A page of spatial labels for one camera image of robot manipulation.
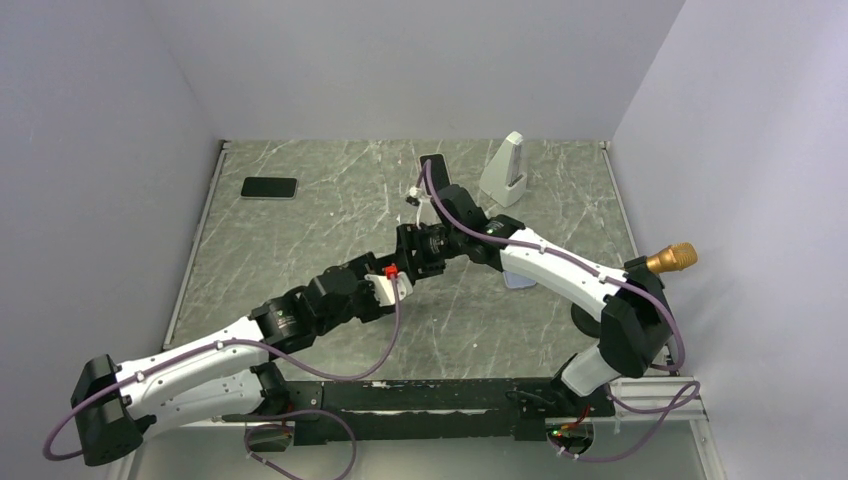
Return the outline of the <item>black smartphone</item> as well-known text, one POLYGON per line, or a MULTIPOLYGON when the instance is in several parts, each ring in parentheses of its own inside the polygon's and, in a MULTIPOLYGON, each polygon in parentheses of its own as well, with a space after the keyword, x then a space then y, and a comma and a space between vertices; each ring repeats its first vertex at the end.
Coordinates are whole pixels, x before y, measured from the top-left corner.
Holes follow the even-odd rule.
POLYGON ((247 177, 242 183, 240 197, 245 199, 294 199, 299 182, 291 177, 247 177))

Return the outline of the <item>lavender phone case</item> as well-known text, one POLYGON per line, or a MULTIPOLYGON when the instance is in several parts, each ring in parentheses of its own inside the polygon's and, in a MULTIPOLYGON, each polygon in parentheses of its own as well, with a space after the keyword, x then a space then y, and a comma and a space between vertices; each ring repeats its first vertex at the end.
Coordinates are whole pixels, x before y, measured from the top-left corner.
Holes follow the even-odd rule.
POLYGON ((506 288, 510 290, 532 288, 537 284, 537 282, 531 278, 509 271, 505 271, 503 273, 503 279, 506 288))

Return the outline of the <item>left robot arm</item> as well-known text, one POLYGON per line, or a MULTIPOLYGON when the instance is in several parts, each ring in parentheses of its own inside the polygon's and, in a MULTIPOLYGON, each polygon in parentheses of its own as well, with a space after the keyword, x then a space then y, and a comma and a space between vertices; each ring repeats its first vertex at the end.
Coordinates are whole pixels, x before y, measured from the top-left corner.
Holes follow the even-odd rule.
POLYGON ((395 255, 362 255, 176 349, 124 362, 108 354, 88 360, 71 396, 78 456, 101 466, 199 420, 230 414, 272 420, 289 412, 275 360, 291 360, 352 319, 396 314, 414 276, 395 255))

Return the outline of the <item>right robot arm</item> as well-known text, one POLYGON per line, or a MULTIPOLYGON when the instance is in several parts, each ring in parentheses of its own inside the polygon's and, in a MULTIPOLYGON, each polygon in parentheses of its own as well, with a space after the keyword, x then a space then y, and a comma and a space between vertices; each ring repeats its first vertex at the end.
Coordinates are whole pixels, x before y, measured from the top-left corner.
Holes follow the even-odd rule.
POLYGON ((597 342, 560 369, 551 390, 553 406, 572 416, 586 407, 591 393, 619 377, 640 378, 672 337, 664 284, 646 258, 621 268, 596 264, 543 239, 508 216, 489 217, 469 192, 452 184, 433 199, 420 187, 406 200, 430 206, 431 222, 418 227, 419 253, 436 266, 456 256, 501 272, 518 274, 559 294, 598 328, 597 342))

